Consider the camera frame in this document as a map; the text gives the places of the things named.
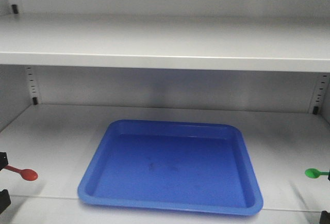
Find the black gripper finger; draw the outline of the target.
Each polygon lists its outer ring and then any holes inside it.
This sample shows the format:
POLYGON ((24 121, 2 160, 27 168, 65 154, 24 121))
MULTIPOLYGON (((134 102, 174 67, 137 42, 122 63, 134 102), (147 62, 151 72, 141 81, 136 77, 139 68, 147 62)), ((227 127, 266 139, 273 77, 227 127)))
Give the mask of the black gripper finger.
POLYGON ((8 158, 6 152, 0 153, 0 170, 4 169, 8 165, 8 158))
POLYGON ((3 189, 0 192, 0 214, 11 205, 10 195, 7 189, 3 189))
POLYGON ((322 211, 319 219, 319 224, 330 224, 330 213, 322 211))

